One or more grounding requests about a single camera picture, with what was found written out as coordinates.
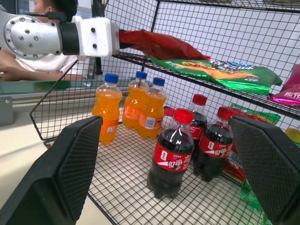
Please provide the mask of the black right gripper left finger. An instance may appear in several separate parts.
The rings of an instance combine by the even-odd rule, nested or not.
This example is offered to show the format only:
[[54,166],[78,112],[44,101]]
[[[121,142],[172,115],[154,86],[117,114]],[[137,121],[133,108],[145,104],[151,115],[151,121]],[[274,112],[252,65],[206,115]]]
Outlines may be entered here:
[[63,128],[0,209],[0,225],[75,225],[94,175],[102,117]]

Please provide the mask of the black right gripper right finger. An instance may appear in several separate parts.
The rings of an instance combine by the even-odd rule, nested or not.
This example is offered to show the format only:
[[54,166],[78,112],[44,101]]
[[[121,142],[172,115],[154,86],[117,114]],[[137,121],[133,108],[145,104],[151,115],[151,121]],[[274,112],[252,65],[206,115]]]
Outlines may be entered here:
[[272,223],[300,223],[300,148],[278,127],[229,119],[246,178]]

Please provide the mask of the red snack bag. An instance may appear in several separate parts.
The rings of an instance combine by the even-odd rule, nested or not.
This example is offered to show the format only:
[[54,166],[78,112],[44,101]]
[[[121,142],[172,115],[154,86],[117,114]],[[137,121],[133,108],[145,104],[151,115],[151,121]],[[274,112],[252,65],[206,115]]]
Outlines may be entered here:
[[189,43],[170,35],[146,30],[126,30],[119,35],[121,42],[132,44],[130,48],[158,60],[210,60]]

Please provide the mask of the green conveyor belt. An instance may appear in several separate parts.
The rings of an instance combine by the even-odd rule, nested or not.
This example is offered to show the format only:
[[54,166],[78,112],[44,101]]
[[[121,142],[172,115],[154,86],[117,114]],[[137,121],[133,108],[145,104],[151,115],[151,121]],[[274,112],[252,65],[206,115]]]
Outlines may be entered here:
[[88,90],[104,84],[104,80],[18,81],[0,82],[0,95],[44,93],[51,90]]

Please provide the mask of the yellow snack packet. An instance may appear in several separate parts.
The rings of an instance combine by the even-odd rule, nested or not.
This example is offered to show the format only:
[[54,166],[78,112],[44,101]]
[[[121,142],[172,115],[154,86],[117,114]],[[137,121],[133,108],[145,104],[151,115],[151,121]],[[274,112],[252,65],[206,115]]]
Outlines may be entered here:
[[300,130],[289,127],[285,134],[300,148]]

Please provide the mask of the red snack packet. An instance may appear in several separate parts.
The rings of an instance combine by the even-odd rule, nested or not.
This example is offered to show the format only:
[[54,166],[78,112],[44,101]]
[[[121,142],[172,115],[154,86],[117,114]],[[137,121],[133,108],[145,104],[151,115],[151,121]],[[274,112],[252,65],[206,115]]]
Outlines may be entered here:
[[234,176],[235,178],[239,179],[240,181],[245,181],[246,176],[240,164],[240,159],[237,153],[237,150],[232,150],[229,153],[228,158],[223,164],[223,170]]

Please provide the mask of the orange soda bottle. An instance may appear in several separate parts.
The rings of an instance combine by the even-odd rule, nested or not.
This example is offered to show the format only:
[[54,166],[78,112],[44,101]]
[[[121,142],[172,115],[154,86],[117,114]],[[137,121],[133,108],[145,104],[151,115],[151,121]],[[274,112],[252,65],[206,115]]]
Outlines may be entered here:
[[122,123],[126,128],[137,130],[141,110],[145,104],[146,92],[149,90],[146,79],[146,72],[137,71],[135,80],[128,85],[129,94],[125,99],[122,115]]
[[108,145],[116,136],[119,124],[122,92],[117,87],[119,77],[115,74],[105,74],[105,82],[95,92],[96,103],[92,108],[93,116],[101,116],[103,124],[100,130],[99,141]]
[[167,93],[165,79],[154,77],[152,86],[146,91],[145,104],[141,110],[137,131],[141,138],[155,139],[160,132],[164,118],[164,104]]

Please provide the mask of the cola bottle red label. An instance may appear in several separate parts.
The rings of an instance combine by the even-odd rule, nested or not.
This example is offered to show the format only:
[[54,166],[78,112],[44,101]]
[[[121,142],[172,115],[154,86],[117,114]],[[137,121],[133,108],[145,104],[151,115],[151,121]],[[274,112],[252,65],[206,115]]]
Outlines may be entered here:
[[233,132],[229,125],[231,116],[233,110],[220,107],[216,119],[206,126],[200,138],[199,150],[193,160],[193,171],[205,182],[220,176],[229,156],[233,145]]
[[202,132],[207,125],[207,118],[204,111],[206,102],[206,96],[201,94],[194,94],[192,101],[188,107],[188,110],[190,110],[194,114],[192,124],[190,125],[190,133],[194,140],[194,150],[191,160],[194,159],[197,152],[199,151],[199,141],[201,139]]
[[156,198],[166,196],[173,199],[179,193],[194,151],[190,132],[193,118],[190,110],[176,109],[174,123],[158,136],[147,177],[147,187]]

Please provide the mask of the pink snack bag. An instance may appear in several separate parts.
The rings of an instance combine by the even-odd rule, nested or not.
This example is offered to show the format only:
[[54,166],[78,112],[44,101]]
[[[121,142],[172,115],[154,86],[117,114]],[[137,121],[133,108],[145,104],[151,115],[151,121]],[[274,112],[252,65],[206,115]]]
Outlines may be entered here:
[[300,64],[295,64],[288,81],[278,94],[267,98],[270,101],[300,109]]

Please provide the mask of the person in white shirt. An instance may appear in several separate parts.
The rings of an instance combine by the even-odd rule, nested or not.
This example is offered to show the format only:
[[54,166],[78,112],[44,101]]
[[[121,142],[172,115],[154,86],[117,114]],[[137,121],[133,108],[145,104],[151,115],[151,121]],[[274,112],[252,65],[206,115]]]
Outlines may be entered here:
[[[71,21],[76,15],[78,0],[35,0],[34,12],[63,12],[67,20]],[[60,72],[65,74],[69,71],[71,75],[82,75],[87,79],[87,71],[83,69],[83,62],[77,62],[76,56],[65,56],[49,54],[44,58],[31,61],[15,56],[9,50],[2,48],[0,50],[0,67],[14,67],[32,72]]]

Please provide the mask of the green snack bag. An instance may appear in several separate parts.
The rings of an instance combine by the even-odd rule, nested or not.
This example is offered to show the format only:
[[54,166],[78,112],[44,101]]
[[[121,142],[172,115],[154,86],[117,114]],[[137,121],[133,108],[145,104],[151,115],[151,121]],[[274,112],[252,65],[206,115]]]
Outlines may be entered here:
[[267,96],[273,85],[282,84],[282,80],[272,70],[240,62],[158,60],[153,57],[151,61],[174,72],[246,93]]

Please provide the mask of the grey conveyor frame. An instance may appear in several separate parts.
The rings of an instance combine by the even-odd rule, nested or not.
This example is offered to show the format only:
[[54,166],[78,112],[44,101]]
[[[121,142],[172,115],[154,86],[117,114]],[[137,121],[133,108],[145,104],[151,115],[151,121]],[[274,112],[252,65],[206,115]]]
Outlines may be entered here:
[[38,122],[56,115],[92,107],[94,90],[70,89],[49,92],[0,94],[0,127],[13,125],[20,113],[33,113]]

